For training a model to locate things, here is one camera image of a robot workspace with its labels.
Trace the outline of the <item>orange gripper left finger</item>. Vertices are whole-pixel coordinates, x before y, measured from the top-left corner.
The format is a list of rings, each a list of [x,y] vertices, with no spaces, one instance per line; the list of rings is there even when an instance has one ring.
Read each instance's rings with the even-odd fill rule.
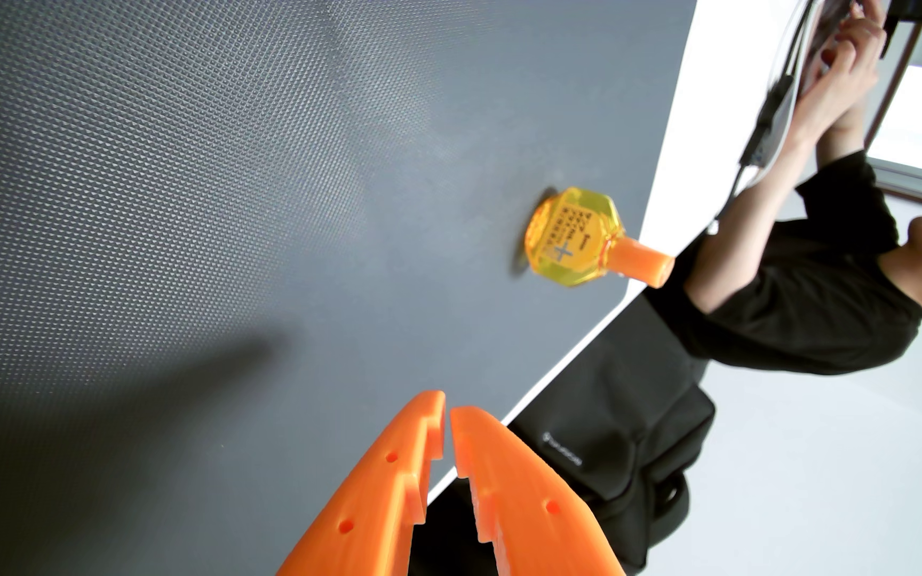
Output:
[[[425,390],[391,422],[298,540],[277,575],[407,575],[443,455],[446,395]]]

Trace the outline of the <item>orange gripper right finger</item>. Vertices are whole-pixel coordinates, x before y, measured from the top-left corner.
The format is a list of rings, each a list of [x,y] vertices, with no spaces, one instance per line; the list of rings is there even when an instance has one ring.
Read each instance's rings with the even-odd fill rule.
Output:
[[[499,575],[625,575],[588,505],[510,429],[478,407],[450,419],[456,470]]]

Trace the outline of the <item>person's left hand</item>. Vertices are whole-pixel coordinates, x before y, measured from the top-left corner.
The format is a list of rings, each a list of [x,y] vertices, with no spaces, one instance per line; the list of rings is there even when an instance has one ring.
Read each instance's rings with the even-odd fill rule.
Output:
[[[816,143],[875,86],[887,38],[883,22],[870,9],[864,18],[847,20],[839,28],[826,73],[799,99],[790,129],[793,138]]]

